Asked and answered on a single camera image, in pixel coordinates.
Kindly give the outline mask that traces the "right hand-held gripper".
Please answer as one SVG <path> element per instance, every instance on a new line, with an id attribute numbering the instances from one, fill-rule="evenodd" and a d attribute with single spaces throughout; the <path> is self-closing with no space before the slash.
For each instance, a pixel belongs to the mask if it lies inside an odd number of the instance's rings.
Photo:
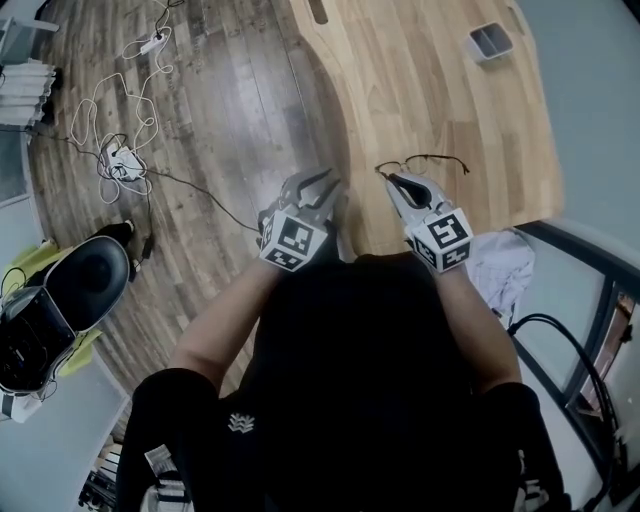
<path id="1" fill-rule="evenodd" d="M 461 208 L 450 211 L 452 202 L 436 182 L 405 172 L 392 173 L 385 180 L 390 200 L 408 226 L 406 235 L 413 251 L 423 262 L 444 273 L 469 259 L 471 227 Z"/>

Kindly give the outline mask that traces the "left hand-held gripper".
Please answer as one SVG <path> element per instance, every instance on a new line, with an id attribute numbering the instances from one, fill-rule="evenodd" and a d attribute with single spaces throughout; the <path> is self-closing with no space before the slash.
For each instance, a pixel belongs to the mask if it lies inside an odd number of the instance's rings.
<path id="1" fill-rule="evenodd" d="M 335 180 L 310 205 L 302 205 L 302 192 L 325 179 L 331 168 L 315 167 L 285 180 L 276 199 L 261 212 L 259 257 L 280 269 L 296 272 L 307 266 L 328 239 L 325 222 L 344 193 L 344 184 Z"/>

